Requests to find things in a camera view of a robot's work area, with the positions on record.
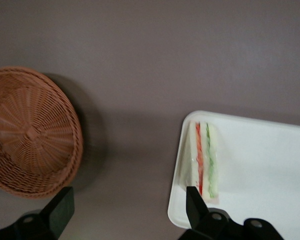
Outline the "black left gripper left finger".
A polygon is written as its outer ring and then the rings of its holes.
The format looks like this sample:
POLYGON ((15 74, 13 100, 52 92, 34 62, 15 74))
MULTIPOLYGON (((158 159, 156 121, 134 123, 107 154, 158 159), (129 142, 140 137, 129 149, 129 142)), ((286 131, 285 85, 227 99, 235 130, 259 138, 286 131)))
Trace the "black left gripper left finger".
POLYGON ((0 240, 57 240, 75 212, 74 188, 63 187, 39 212, 0 229, 0 240))

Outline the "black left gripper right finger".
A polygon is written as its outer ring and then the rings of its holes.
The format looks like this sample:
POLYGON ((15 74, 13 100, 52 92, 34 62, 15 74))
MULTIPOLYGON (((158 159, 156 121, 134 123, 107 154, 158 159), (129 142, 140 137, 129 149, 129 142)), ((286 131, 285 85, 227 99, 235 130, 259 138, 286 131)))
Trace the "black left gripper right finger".
POLYGON ((186 214, 190 223, 181 240, 281 240, 283 237, 268 221, 248 218, 243 224, 227 212, 209 208, 194 186, 186 188, 186 214))

